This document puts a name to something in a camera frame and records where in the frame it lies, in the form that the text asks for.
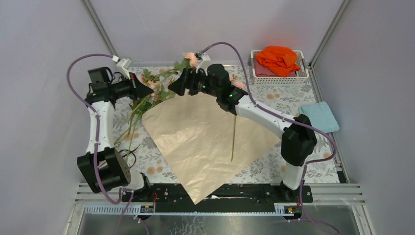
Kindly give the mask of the pink fake flower bunch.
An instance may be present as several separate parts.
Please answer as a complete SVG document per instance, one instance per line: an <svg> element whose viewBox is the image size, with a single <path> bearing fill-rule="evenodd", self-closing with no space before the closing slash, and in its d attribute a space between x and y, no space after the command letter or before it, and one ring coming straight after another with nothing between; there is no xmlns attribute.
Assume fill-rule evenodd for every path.
<svg viewBox="0 0 415 235"><path fill-rule="evenodd" d="M142 74L138 77L138 81L149 87L153 92L140 98L137 101L133 101L130 106L130 113L123 120L123 124L128 124L127 130L122 132L115 140L115 147L121 146L121 142L124 138L128 138L129 147L128 152L131 152L132 139L135 135L135 127L138 121L141 120L143 114L161 102L173 98L175 94L169 91L163 84L167 82L169 85L176 81L175 75L178 76L183 69L191 69L197 67L199 64L196 53L185 52L181 62L176 61L173 67L160 70L158 73L152 73L148 69L143 69Z"/></svg>

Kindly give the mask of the pink folded cloth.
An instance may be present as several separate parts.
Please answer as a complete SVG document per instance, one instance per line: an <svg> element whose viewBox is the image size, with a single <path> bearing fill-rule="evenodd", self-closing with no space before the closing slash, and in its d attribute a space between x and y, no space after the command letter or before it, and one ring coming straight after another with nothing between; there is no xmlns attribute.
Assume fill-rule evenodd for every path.
<svg viewBox="0 0 415 235"><path fill-rule="evenodd" d="M277 77L276 74L261 65L256 59L254 59L254 69L257 77Z"/></svg>

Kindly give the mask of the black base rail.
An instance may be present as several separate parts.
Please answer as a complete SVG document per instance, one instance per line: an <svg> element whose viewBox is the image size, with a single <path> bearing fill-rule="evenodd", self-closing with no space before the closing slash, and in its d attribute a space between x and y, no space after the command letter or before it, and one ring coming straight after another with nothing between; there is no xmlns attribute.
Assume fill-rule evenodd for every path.
<svg viewBox="0 0 415 235"><path fill-rule="evenodd" d="M151 184L134 193L122 196L123 202L146 202L156 212L275 212L275 203L287 203L295 208L301 203L312 203L309 186L290 190L286 186L271 184L224 184L199 203L194 203L181 184Z"/></svg>

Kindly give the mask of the brown kraft wrapping paper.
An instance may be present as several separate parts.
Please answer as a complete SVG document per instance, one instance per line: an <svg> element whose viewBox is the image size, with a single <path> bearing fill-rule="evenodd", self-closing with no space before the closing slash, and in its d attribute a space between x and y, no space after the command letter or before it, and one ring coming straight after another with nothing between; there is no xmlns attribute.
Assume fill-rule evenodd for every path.
<svg viewBox="0 0 415 235"><path fill-rule="evenodd" d="M194 203L230 183L280 141L254 121L237 117L231 162L233 119L206 94L176 96L142 116L143 127Z"/></svg>

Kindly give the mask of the white perforated plastic basket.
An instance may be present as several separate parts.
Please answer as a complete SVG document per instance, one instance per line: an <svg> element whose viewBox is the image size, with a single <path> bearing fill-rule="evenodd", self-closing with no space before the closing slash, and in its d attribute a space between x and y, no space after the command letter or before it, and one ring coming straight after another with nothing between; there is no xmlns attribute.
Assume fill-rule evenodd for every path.
<svg viewBox="0 0 415 235"><path fill-rule="evenodd" d="M309 78L309 69L305 57L301 50L294 50L297 55L296 65L300 67L299 71L296 71L296 76L278 77L278 76L257 76L254 66L255 55L261 52L261 50L252 50L250 52L251 57L251 70L252 81L256 86L301 86Z"/></svg>

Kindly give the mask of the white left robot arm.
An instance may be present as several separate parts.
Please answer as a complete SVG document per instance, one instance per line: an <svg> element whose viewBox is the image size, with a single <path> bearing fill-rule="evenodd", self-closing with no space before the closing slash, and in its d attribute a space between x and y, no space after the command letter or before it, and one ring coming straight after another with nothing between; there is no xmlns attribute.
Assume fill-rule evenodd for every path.
<svg viewBox="0 0 415 235"><path fill-rule="evenodd" d="M120 80L116 83L112 82L109 72L108 67L88 71L91 90L84 99L90 114L90 139L85 155L77 158L77 166L94 193L127 186L131 182L129 167L115 148L116 102L125 97L139 100L153 92L127 69L119 69Z"/></svg>

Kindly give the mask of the orange folded cloth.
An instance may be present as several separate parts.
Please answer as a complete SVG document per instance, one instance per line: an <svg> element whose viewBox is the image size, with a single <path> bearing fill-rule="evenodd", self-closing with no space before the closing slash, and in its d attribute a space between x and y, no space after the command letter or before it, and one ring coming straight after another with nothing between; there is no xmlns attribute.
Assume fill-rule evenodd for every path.
<svg viewBox="0 0 415 235"><path fill-rule="evenodd" d="M266 47L255 55L255 59L278 77L296 76L296 71L300 70L296 65L296 53L287 47Z"/></svg>

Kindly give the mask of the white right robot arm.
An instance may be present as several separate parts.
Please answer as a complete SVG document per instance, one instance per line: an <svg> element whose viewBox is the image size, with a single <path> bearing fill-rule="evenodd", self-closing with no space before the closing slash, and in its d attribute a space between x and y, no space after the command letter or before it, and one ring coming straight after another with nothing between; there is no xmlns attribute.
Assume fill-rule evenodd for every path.
<svg viewBox="0 0 415 235"><path fill-rule="evenodd" d="M299 197L306 159L317 144L306 115L284 117L270 107L252 101L248 92L232 84L229 73L221 64L210 65L206 70L184 68L168 89L179 96L198 93L213 96L224 111L252 120L279 137L281 156L286 162L280 194L288 202Z"/></svg>

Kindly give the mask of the pink fake flower stem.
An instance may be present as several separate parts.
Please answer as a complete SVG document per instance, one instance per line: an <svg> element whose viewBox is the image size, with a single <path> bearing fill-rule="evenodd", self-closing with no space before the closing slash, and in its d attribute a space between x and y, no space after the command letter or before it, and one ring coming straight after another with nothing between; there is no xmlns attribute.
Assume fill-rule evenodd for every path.
<svg viewBox="0 0 415 235"><path fill-rule="evenodd" d="M237 80L237 76L235 74L231 75L230 78L231 84L236 86L239 89L244 90L245 89L245 84L241 81ZM236 139L236 122L237 122L237 117L234 116L233 119L233 133L232 133L232 151L231 151L231 162L233 161L234 158L234 151L235 151L235 139Z"/></svg>

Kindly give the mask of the light blue towel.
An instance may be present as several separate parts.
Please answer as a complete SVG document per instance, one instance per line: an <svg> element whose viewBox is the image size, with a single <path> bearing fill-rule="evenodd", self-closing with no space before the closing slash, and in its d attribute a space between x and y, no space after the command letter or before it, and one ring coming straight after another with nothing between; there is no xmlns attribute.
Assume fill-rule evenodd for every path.
<svg viewBox="0 0 415 235"><path fill-rule="evenodd" d="M340 130L329 105L325 102L303 105L298 108L300 114L309 117L311 125L324 133L331 133Z"/></svg>

